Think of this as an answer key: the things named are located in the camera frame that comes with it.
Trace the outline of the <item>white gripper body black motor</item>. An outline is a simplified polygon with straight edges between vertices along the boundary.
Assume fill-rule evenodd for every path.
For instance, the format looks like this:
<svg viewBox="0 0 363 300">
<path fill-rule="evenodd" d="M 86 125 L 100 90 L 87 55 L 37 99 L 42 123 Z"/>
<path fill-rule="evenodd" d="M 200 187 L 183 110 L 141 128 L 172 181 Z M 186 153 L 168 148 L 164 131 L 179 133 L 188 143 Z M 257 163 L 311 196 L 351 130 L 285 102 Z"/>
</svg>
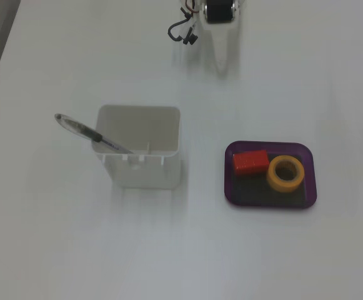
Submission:
<svg viewBox="0 0 363 300">
<path fill-rule="evenodd" d="M 241 1 L 201 1 L 199 20 L 207 28 L 236 28 L 241 15 Z"/>
</svg>

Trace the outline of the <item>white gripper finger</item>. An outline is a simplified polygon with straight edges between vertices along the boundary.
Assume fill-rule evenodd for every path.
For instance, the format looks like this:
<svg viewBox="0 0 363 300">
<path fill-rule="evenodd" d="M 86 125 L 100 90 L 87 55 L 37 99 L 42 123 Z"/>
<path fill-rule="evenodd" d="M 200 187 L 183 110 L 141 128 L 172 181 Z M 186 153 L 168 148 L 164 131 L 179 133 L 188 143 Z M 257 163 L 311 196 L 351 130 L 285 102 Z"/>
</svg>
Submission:
<svg viewBox="0 0 363 300">
<path fill-rule="evenodd" d="M 237 60 L 237 27 L 232 28 L 227 36 L 227 64 L 226 73 L 228 73 Z"/>
<path fill-rule="evenodd" d="M 203 28 L 212 38 L 217 72 L 223 73 L 227 67 L 227 28 L 224 24 L 203 24 Z"/>
</svg>

